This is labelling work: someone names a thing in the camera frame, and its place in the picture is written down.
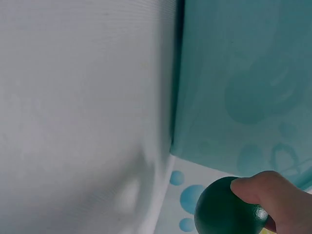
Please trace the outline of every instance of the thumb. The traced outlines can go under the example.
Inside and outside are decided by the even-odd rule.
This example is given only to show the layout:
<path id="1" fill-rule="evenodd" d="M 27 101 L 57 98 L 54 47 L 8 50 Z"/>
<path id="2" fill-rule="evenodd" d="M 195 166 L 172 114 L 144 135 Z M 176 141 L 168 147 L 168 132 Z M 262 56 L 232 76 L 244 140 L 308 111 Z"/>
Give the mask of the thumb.
<path id="1" fill-rule="evenodd" d="M 309 204 L 311 209 L 311 195 L 273 171 L 236 179 L 231 184 L 231 190 L 243 201 L 262 206 L 277 226 L 299 221 L 306 215 L 304 206 Z"/>

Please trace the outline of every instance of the teal fabric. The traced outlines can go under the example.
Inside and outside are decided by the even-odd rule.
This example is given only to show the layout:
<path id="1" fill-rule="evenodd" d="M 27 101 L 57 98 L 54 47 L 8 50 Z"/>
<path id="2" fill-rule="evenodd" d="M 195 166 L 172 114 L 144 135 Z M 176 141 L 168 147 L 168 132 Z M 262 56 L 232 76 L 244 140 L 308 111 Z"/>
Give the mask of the teal fabric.
<path id="1" fill-rule="evenodd" d="M 173 155 L 312 176 L 312 1 L 186 0 Z"/>

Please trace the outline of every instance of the white fabric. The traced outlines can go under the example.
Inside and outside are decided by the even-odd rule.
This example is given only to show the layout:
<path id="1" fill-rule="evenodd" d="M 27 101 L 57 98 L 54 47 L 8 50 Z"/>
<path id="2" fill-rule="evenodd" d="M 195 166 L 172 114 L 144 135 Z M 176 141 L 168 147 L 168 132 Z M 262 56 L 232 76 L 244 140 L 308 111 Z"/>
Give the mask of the white fabric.
<path id="1" fill-rule="evenodd" d="M 175 0 L 0 1 L 1 233 L 153 231 L 175 12 Z"/>

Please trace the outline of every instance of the blue circle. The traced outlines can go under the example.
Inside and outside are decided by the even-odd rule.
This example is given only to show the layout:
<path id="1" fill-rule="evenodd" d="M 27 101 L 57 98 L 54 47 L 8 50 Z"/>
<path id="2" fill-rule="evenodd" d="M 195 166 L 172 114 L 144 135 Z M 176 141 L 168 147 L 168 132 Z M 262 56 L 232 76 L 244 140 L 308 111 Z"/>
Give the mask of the blue circle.
<path id="1" fill-rule="evenodd" d="M 204 191 L 204 186 L 202 185 L 191 185 L 187 187 L 181 193 L 180 204 L 181 207 L 190 214 L 194 214 L 196 203 L 199 199 L 199 196 Z"/>
<path id="2" fill-rule="evenodd" d="M 194 230 L 195 224 L 191 218 L 184 218 L 180 221 L 179 227 L 182 231 L 190 233 L 191 231 Z"/>
<path id="3" fill-rule="evenodd" d="M 181 185 L 184 183 L 184 174 L 181 171 L 173 171 L 170 178 L 170 183 L 172 185 Z"/>
<path id="4" fill-rule="evenodd" d="M 263 170 L 263 153 L 256 144 L 247 144 L 240 150 L 237 169 L 242 176 L 253 176 Z"/>

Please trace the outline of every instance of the white surface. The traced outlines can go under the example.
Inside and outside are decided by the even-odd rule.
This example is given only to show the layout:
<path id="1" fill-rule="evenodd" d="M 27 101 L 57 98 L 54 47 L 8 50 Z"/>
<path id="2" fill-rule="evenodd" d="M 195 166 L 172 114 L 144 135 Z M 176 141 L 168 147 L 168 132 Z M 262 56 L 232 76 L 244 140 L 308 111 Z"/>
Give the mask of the white surface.
<path id="1" fill-rule="evenodd" d="M 175 0 L 0 1 L 1 232 L 152 232 L 175 10 Z M 117 198 L 133 179 L 137 204 L 124 212 Z"/>
<path id="2" fill-rule="evenodd" d="M 211 183 L 222 177 L 233 176 L 180 158 L 175 158 L 173 171 L 179 171 L 182 173 L 184 179 L 181 184 L 169 184 L 161 207 L 155 234 L 185 234 L 186 232 L 183 231 L 179 225 L 180 221 L 184 218 L 190 218 L 192 222 L 194 222 L 194 215 L 182 207 L 181 194 L 190 188 L 190 186 L 203 186 L 202 190 L 204 190 Z M 183 203 L 187 204 L 187 207 L 195 208 L 201 192 L 193 194 L 188 193 L 188 199 L 185 199 L 185 196 L 183 196 Z M 193 226 L 193 230 L 187 233 L 198 234 L 195 226 Z"/>

